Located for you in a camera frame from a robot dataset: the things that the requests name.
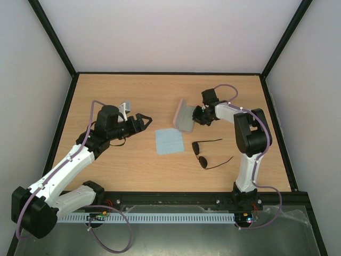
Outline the pink glasses case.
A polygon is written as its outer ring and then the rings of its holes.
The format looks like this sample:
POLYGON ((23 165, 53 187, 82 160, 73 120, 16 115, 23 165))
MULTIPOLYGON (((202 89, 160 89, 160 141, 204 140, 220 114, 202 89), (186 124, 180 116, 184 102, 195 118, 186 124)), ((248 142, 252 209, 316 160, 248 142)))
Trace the pink glasses case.
POLYGON ((181 98, 173 118, 173 126, 180 132, 191 133, 194 126, 193 112, 194 106, 188 106, 186 100, 181 98))

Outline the light blue cleaning cloth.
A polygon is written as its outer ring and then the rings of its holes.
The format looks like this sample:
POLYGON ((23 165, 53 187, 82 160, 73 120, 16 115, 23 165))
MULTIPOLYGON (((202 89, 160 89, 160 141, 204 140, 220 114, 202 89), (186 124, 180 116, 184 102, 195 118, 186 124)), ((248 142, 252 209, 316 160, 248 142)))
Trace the light blue cleaning cloth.
POLYGON ((161 129, 155 131, 156 150, 158 155, 184 152, 182 133, 178 129, 161 129))

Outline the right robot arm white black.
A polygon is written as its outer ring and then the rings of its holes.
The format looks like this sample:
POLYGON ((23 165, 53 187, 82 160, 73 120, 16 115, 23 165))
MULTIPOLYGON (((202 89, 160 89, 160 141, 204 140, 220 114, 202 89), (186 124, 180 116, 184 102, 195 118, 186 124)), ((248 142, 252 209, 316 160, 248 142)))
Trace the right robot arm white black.
POLYGON ((240 171, 233 184, 231 204, 235 209, 249 209, 258 202, 257 176, 263 156, 272 144, 272 137, 262 109, 237 107, 227 100, 219 100, 215 89, 202 91, 203 106, 196 106, 192 119, 210 126, 223 119, 234 125, 236 144, 242 153, 240 171))

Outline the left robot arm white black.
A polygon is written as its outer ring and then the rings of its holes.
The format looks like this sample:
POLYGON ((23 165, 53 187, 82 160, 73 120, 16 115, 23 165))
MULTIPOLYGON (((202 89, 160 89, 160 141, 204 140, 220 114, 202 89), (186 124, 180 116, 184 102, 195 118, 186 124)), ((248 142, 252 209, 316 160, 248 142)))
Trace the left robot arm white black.
POLYGON ((86 131, 54 168, 27 189, 18 187, 13 192, 11 219, 17 224, 17 238, 21 238, 21 229, 43 238, 64 216, 94 203, 101 204, 104 189, 93 181, 84 182, 66 194, 62 192, 78 173, 110 147, 112 140, 126 140, 151 124, 151 117, 140 113, 127 116, 129 111, 128 101, 119 107, 102 105, 97 118, 89 120, 86 131))

